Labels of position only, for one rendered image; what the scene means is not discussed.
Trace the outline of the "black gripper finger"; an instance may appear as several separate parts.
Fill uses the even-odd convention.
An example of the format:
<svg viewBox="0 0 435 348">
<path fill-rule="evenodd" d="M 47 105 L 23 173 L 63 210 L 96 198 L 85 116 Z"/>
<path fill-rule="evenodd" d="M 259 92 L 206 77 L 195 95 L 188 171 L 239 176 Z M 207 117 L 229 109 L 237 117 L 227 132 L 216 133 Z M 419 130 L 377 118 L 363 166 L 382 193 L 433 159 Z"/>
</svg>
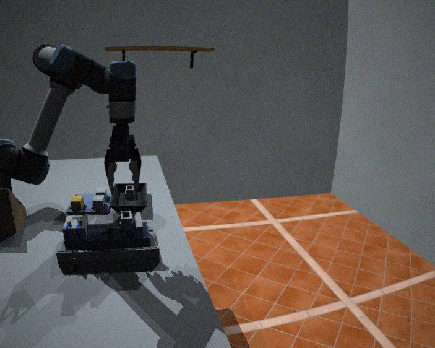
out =
<svg viewBox="0 0 435 348">
<path fill-rule="evenodd" d="M 105 164 L 105 171 L 106 171 L 106 176 L 108 179 L 110 191 L 111 191 L 111 194 L 113 195 L 113 193 L 114 193 L 114 185 L 113 185 L 114 173 L 117 169 L 117 164 L 110 160 L 110 150 L 109 149 L 107 149 L 107 151 L 106 151 L 104 164 Z"/>
<path fill-rule="evenodd" d="M 135 155 L 130 159 L 129 169 L 132 172 L 132 180 L 134 182 L 134 191 L 137 194 L 137 190 L 139 187 L 139 178 L 140 178 L 140 169 L 141 169 L 141 157 L 138 152 L 138 148 L 135 149 Z"/>
</svg>

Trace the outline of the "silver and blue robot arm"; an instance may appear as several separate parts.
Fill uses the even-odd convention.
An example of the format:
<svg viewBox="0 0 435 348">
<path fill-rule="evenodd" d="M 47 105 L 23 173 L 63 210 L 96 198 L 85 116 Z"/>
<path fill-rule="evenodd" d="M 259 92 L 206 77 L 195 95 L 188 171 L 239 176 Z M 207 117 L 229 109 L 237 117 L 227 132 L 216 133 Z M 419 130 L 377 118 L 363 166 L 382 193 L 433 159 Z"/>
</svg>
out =
<svg viewBox="0 0 435 348">
<path fill-rule="evenodd" d="M 69 94 L 82 84 L 99 94 L 109 94 L 109 115 L 132 118 L 136 114 L 136 63 L 113 61 L 110 68 L 70 46 L 43 44 L 33 52 L 33 63 L 50 76 L 50 89 L 40 110 L 30 139 L 22 150 L 0 139 L 0 188 L 12 192 L 11 178 L 39 185 L 46 178 L 50 161 L 47 148 Z M 46 69 L 47 68 L 47 69 Z M 125 102 L 125 103 L 112 103 Z M 129 127 L 113 126 L 110 160 L 128 161 Z"/>
</svg>

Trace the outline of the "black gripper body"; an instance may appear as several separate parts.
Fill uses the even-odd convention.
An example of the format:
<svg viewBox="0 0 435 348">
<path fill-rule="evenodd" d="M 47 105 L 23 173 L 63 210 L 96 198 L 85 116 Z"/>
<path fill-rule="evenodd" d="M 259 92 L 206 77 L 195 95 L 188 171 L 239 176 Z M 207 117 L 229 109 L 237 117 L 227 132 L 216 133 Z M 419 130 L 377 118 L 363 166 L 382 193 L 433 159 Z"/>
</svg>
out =
<svg viewBox="0 0 435 348">
<path fill-rule="evenodd" d="M 110 117 L 110 123 L 116 123 L 116 126 L 128 126 L 128 123 L 134 122 L 135 121 L 135 116 L 133 116 L 132 118 L 111 118 Z M 120 123 L 120 124 L 117 124 Z M 112 136 L 111 136 L 112 137 Z M 110 137 L 110 150 L 111 150 L 111 137 Z M 134 139 L 134 134 L 133 135 L 129 135 L 129 152 L 128 152 L 128 161 L 129 159 L 133 158 L 133 156 L 135 155 L 135 146 L 136 144 L 134 143 L 135 139 Z"/>
</svg>

